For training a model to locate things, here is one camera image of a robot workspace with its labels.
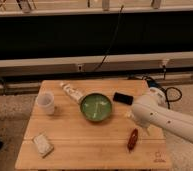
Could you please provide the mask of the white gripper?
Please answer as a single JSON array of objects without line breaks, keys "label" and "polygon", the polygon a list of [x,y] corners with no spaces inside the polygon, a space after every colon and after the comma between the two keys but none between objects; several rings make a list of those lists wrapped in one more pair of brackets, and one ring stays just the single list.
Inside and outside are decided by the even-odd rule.
[{"label": "white gripper", "polygon": [[127,112],[126,113],[126,118],[132,118],[132,120],[139,125],[140,127],[142,127],[144,129],[144,131],[147,133],[147,135],[150,136],[150,132],[148,131],[148,127],[150,126],[150,123],[139,118],[138,116],[132,114],[131,112]]}]

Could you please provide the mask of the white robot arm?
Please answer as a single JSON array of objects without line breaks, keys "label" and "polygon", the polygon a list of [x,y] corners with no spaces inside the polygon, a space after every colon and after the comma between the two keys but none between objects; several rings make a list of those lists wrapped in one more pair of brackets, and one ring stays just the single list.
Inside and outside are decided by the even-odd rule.
[{"label": "white robot arm", "polygon": [[133,101],[132,120],[143,128],[155,125],[193,143],[193,116],[162,107],[165,100],[162,90],[150,87]]}]

